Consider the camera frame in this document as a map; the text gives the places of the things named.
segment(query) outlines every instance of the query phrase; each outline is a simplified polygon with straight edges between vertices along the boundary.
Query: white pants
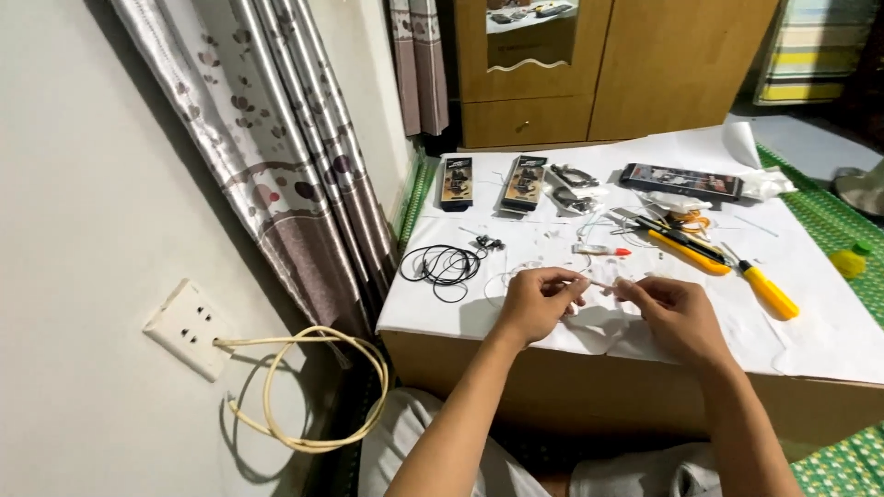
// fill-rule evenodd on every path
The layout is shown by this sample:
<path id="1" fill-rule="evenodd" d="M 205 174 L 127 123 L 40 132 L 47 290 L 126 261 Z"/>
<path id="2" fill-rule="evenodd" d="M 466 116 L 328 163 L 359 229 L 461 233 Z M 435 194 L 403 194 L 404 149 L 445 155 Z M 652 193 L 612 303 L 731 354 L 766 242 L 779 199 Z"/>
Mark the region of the white pants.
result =
<path id="1" fill-rule="evenodd" d="M 442 401 L 413 388 L 387 395 L 380 423 L 362 440 L 361 497 L 379 497 L 417 443 Z M 691 443 L 666 450 L 584 461 L 571 475 L 570 497 L 721 497 L 712 447 Z M 474 497 L 549 497 L 549 493 L 497 442 L 488 439 Z"/>

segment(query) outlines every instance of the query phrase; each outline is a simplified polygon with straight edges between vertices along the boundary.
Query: white wall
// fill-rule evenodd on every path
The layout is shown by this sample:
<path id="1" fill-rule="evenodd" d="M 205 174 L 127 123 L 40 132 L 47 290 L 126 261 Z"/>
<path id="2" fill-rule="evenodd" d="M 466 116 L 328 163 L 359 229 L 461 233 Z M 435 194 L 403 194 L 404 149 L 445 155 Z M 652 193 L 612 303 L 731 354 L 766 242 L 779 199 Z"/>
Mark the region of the white wall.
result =
<path id="1" fill-rule="evenodd" d="M 309 459 L 243 424 L 225 441 L 253 364 L 210 384 L 141 333 L 184 277 L 243 337 L 302 322 L 115 22 L 0 2 L 0 495 L 297 494 Z M 318 344 L 287 361 L 276 418 L 315 436 L 339 367 Z"/>
<path id="2" fill-rule="evenodd" d="M 383 0 L 309 0 L 371 184 L 393 220 L 415 149 L 405 137 Z"/>

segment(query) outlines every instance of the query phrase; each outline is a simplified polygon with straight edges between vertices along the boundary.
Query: wooden cabinet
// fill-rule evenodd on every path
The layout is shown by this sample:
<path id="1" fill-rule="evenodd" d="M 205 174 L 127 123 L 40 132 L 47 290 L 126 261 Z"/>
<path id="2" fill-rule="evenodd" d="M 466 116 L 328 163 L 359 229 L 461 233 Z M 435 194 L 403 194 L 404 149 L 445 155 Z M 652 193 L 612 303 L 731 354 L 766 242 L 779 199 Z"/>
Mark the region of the wooden cabinet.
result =
<path id="1" fill-rule="evenodd" d="M 492 11 L 454 1 L 466 148 L 720 124 L 778 2 L 547 0 Z M 570 6 L 535 19 L 540 5 Z"/>

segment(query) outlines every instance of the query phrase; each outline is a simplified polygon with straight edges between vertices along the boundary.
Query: person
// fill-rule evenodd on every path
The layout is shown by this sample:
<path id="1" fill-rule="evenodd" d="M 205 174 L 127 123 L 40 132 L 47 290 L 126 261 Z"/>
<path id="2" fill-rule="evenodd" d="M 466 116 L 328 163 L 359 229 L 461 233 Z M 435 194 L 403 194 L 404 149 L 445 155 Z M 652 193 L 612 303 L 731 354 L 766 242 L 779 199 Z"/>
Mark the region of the person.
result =
<path id="1" fill-rule="evenodd" d="M 711 444 L 584 461 L 569 482 L 541 484 L 489 439 L 513 360 L 547 336 L 571 302 L 585 305 L 582 294 L 589 284 L 583 275 L 561 268 L 516 274 L 497 322 L 444 404 L 414 389 L 390 392 L 379 425 L 362 442 L 358 494 L 803 495 L 764 407 L 728 350 L 705 291 L 674 279 L 618 279 L 613 291 L 642 311 L 656 343 L 696 376 Z"/>

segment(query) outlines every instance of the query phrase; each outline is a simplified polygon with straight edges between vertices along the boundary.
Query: gray curtain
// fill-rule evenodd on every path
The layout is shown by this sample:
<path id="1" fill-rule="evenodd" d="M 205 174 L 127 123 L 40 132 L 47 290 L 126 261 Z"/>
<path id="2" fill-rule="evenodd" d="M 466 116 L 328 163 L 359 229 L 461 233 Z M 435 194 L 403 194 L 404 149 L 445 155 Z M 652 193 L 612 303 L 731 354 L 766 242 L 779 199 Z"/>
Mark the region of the gray curtain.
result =
<path id="1" fill-rule="evenodd" d="M 393 55 L 405 135 L 448 127 L 448 88 L 436 0 L 390 0 Z"/>
<path id="2" fill-rule="evenodd" d="M 298 307 L 369 336 L 395 255 L 306 0 L 113 3 Z"/>

